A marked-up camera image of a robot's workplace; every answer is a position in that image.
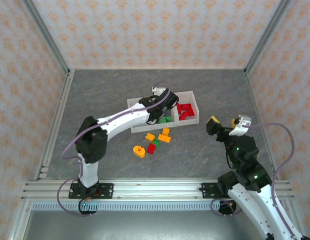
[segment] patterned wallpaper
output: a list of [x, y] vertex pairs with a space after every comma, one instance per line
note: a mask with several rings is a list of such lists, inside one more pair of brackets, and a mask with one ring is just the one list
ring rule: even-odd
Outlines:
[[243, 69], [280, 0], [34, 0], [70, 68]]
[[[310, 237], [310, 0], [293, 1], [250, 74], [263, 122], [287, 125], [295, 139], [295, 155], [281, 176], [293, 188], [305, 215]], [[285, 130], [267, 127], [277, 165], [290, 153]]]
[[64, 75], [20, 0], [0, 0], [0, 240], [33, 180]]

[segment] red plastic brick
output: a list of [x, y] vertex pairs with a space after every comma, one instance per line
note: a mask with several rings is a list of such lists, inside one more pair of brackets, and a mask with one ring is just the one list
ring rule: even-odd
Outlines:
[[188, 116], [188, 111], [185, 111], [179, 116], [179, 120], [183, 121], [186, 119], [187, 116]]
[[194, 110], [193, 110], [193, 108], [191, 106], [190, 106], [189, 109], [187, 109], [187, 112], [188, 112], [188, 116], [189, 117], [195, 116]]
[[189, 108], [191, 108], [191, 104], [190, 104], [190, 103], [181, 104], [181, 105], [180, 105], [180, 109], [181, 109], [182, 111], [187, 111]]
[[148, 146], [148, 148], [147, 148], [147, 153], [149, 153], [149, 154], [153, 154], [154, 153], [154, 151], [155, 151], [155, 148], [156, 148], [156, 145], [154, 145], [154, 144], [149, 144], [149, 146]]
[[178, 114], [181, 114], [181, 109], [180, 109], [180, 104], [177, 103], [177, 111], [178, 111]]

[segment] metal base plate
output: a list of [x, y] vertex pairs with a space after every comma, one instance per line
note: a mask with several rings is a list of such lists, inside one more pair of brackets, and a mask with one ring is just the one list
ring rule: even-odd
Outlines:
[[223, 195], [217, 188], [216, 182], [203, 182], [199, 189], [203, 193], [203, 199], [228, 199], [228, 195]]
[[[114, 184], [113, 183], [102, 183], [100, 182], [96, 195], [94, 195], [94, 199], [112, 199], [114, 192]], [[70, 199], [82, 199], [83, 196], [80, 195], [80, 185], [78, 183], [72, 183], [70, 185], [69, 195]]]

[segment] yellow toy piece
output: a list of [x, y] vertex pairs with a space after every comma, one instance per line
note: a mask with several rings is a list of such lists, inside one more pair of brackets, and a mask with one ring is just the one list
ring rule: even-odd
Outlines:
[[155, 139], [155, 135], [151, 134], [151, 133], [147, 133], [146, 135], [146, 140], [149, 141], [149, 142], [153, 142], [153, 140]]
[[208, 119], [207, 122], [209, 122], [209, 120], [211, 120], [211, 119], [213, 119], [215, 123], [218, 123], [218, 124], [220, 123], [220, 122], [217, 120], [217, 118], [215, 118], [215, 116], [211, 116], [210, 119]]
[[168, 136], [168, 135], [169, 135], [169, 131], [170, 131], [170, 129], [165, 127], [165, 128], [163, 129], [163, 133], [162, 133], [162, 134], [163, 134], [164, 136]]
[[158, 140], [165, 142], [165, 143], [170, 143], [171, 137], [160, 134], [158, 137]]
[[235, 119], [233, 118], [231, 120], [231, 128], [234, 129], [236, 127], [236, 124], [234, 123], [235, 122]]
[[133, 151], [134, 151], [134, 154], [140, 158], [143, 158], [146, 154], [145, 149], [141, 146], [134, 146]]

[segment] purple cable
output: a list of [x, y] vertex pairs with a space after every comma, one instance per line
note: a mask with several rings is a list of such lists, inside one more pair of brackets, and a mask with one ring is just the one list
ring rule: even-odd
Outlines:
[[[213, 203], [216, 201], [216, 200], [219, 200], [219, 201], [222, 201], [224, 202], [223, 204], [221, 205], [228, 205], [229, 208], [231, 209], [231, 211], [233, 212], [232, 214], [221, 214], [221, 213], [216, 213], [215, 210], [213, 209]], [[235, 210], [232, 208], [232, 206], [229, 204], [229, 202], [227, 202], [226, 200], [222, 199], [222, 198], [215, 198], [213, 201], [211, 201], [210, 203], [210, 209], [212, 211], [213, 214], [215, 214], [216, 216], [219, 216], [219, 217], [231, 217], [231, 216], [234, 216], [234, 215], [237, 215], [239, 213], [241, 213], [243, 211], [243, 209], [240, 209], [238, 212], [235, 212]]]
[[[159, 84], [161, 84], [161, 83], [168, 83], [168, 84], [169, 84], [169, 82], [167, 82], [167, 81], [160, 81], [160, 82], [158, 82], [156, 85], [154, 85], [153, 88], [157, 87], [157, 86], [158, 86]], [[133, 113], [133, 112], [141, 112], [141, 111], [144, 111], [144, 110], [152, 109], [152, 108], [154, 108], [154, 107], [160, 105], [162, 102], [164, 102], [164, 101], [166, 100], [166, 98], [168, 98], [170, 92], [171, 92], [171, 90], [170, 90], [170, 88], [168, 88], [168, 92], [167, 92], [167, 94], [163, 97], [163, 99], [160, 100], [159, 102], [157, 102], [157, 103], [151, 105], [151, 106], [144, 107], [144, 108], [140, 108], [140, 109], [136, 109], [136, 110], [128, 110], [128, 111], [125, 111], [125, 112], [123, 112], [123, 113], [121, 113], [121, 114], [119, 114], [119, 115], [117, 115], [117, 116], [114, 116], [113, 118], [109, 119], [108, 121], [99, 123], [99, 124], [97, 124], [97, 125], [91, 126], [91, 127], [87, 128], [87, 129], [83, 130], [81, 133], [79, 133], [79, 134], [68, 144], [68, 146], [66, 146], [66, 148], [65, 148], [65, 149], [62, 151], [62, 153], [61, 153], [61, 157], [62, 157], [63, 159], [66, 159], [66, 160], [78, 159], [78, 160], [79, 160], [79, 163], [80, 163], [80, 166], [79, 166], [79, 168], [80, 168], [79, 177], [82, 177], [82, 174], [83, 174], [83, 173], [82, 173], [82, 168], [83, 168], [82, 159], [81, 159], [79, 156], [64, 156], [65, 153], [69, 150], [69, 148], [70, 148], [79, 138], [81, 138], [81, 137], [82, 137], [84, 134], [86, 134], [87, 132], [89, 132], [89, 131], [91, 131], [91, 130], [93, 130], [93, 129], [96, 129], [96, 128], [98, 128], [98, 127], [101, 127], [102, 125], [111, 123], [113, 120], [116, 120], [116, 119], [118, 119], [118, 118], [120, 118], [120, 117], [122, 117], [122, 116], [124, 116], [124, 115], [126, 115], [126, 114], [130, 114], [130, 113]], [[78, 214], [78, 213], [74, 213], [74, 212], [71, 212], [71, 211], [67, 210], [64, 206], [62, 206], [62, 204], [61, 204], [61, 202], [60, 202], [60, 200], [59, 200], [59, 194], [60, 194], [61, 188], [62, 188], [67, 182], [69, 182], [69, 181], [71, 181], [71, 180], [77, 180], [77, 178], [70, 178], [70, 179], [67, 179], [65, 182], [63, 182], [63, 183], [60, 185], [60, 187], [59, 187], [59, 189], [58, 189], [58, 191], [57, 191], [57, 202], [58, 202], [59, 206], [60, 206], [65, 212], [67, 212], [67, 213], [69, 213], [69, 214], [72, 214], [72, 215], [74, 215], [74, 216], [77, 216], [77, 217], [88, 217], [88, 216], [90, 216], [90, 217], [91, 217], [92, 214]]]
[[295, 152], [295, 141], [294, 141], [294, 137], [291, 134], [290, 130], [283, 124], [281, 123], [277, 123], [277, 122], [270, 122], [270, 123], [263, 123], [263, 124], [257, 124], [257, 125], [251, 125], [251, 126], [246, 126], [246, 125], [242, 125], [244, 128], [258, 128], [258, 127], [264, 127], [264, 126], [280, 126], [282, 128], [284, 128], [289, 137], [290, 137], [290, 141], [291, 141], [291, 152], [289, 157], [279, 166], [279, 168], [275, 171], [272, 182], [271, 182], [271, 198], [273, 199], [273, 204], [276, 207], [276, 210], [281, 218], [281, 220], [283, 221], [283, 223], [285, 224], [285, 226], [287, 227], [290, 235], [293, 238], [296, 238], [295, 234], [293, 233], [293, 231], [291, 230], [290, 226], [288, 225], [288, 223], [286, 222], [284, 216], [282, 215], [281, 211], [279, 210], [278, 204], [276, 202], [276, 198], [275, 198], [275, 181], [276, 181], [276, 177], [279, 173], [279, 171], [284, 167], [284, 165], [286, 165], [289, 160], [293, 157], [293, 154]]

